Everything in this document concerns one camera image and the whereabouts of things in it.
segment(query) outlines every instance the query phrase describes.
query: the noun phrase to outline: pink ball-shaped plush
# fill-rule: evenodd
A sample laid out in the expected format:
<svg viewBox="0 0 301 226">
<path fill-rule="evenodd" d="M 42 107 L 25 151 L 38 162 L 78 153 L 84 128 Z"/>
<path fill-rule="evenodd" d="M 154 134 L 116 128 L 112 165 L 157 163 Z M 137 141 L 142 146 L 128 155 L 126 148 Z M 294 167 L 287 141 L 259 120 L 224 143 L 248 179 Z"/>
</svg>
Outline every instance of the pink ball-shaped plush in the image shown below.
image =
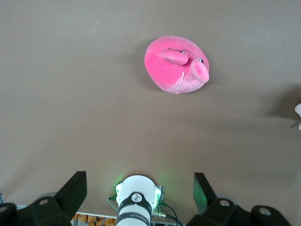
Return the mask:
<svg viewBox="0 0 301 226">
<path fill-rule="evenodd" d="M 192 92 L 209 81 L 209 62 L 204 52 L 182 37 L 154 40 L 146 50 L 144 64 L 153 81 L 166 92 Z"/>
</svg>

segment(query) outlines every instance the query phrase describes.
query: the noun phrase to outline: white object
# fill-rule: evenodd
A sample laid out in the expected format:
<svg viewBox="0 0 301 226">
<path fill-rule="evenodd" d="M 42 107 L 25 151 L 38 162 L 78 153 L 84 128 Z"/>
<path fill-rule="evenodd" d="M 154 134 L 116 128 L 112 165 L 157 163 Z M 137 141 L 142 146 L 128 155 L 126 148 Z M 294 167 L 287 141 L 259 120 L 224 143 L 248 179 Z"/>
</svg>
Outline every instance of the white object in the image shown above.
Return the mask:
<svg viewBox="0 0 301 226">
<path fill-rule="evenodd" d="M 133 175 L 116 186 L 119 206 L 116 226 L 150 226 L 161 189 L 146 176 Z"/>
<path fill-rule="evenodd" d="M 301 103 L 295 107 L 295 112 L 301 117 Z"/>
</svg>

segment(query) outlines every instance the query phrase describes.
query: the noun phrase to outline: gray surface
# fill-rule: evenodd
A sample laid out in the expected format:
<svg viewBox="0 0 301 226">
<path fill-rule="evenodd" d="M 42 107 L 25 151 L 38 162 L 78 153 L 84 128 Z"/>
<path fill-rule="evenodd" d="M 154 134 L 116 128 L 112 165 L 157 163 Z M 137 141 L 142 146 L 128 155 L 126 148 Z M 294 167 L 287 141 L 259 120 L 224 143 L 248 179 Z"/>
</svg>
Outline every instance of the gray surface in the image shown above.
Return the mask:
<svg viewBox="0 0 301 226">
<path fill-rule="evenodd" d="M 29 204 L 86 170 L 81 211 L 139 173 L 166 186 L 187 221 L 193 173 L 246 210 L 280 210 L 301 225 L 301 2 L 1 1 L 0 191 Z M 211 79 L 163 91 L 143 57 L 179 35 L 208 56 Z"/>
</svg>

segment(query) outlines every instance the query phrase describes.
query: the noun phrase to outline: cable connector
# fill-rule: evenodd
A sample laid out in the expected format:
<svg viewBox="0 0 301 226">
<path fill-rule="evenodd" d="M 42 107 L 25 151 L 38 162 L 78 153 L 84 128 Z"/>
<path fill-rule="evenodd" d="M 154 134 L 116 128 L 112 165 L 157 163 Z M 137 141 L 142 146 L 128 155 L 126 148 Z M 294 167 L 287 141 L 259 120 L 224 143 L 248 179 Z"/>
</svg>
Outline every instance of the cable connector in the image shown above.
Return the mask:
<svg viewBox="0 0 301 226">
<path fill-rule="evenodd" d="M 153 217 L 156 217 L 156 218 L 165 218 L 166 217 L 166 213 L 163 212 L 163 211 L 158 211 L 156 209 L 154 209 L 151 213 L 151 215 Z"/>
</svg>

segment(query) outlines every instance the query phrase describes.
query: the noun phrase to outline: cable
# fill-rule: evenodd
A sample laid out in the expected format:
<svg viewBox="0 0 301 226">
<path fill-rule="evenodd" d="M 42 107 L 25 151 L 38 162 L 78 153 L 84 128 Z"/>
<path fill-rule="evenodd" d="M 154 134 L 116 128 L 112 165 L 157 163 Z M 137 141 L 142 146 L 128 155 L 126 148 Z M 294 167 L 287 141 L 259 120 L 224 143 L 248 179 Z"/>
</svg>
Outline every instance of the cable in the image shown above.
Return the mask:
<svg viewBox="0 0 301 226">
<path fill-rule="evenodd" d="M 110 197 L 107 199 L 107 202 L 110 206 L 112 206 L 114 208 L 114 210 L 116 210 L 118 212 L 118 209 L 116 206 L 114 206 L 114 204 L 111 202 L 111 200 L 116 200 L 116 197 Z"/>
<path fill-rule="evenodd" d="M 169 219 L 172 219 L 172 220 L 174 220 L 175 222 L 177 221 L 177 219 L 175 218 L 175 217 L 173 217 L 173 216 L 170 216 L 170 215 L 165 215 L 165 218 L 169 218 Z M 183 225 L 183 223 L 178 219 L 178 221 L 179 221 L 179 225 L 180 226 L 184 226 Z"/>
<path fill-rule="evenodd" d="M 177 222 L 176 226 L 178 226 L 179 225 L 179 219 L 178 219 L 178 215 L 176 214 L 175 210 L 170 205 L 168 205 L 164 202 L 159 202 L 159 205 L 168 207 L 174 213 L 175 221 Z"/>
</svg>

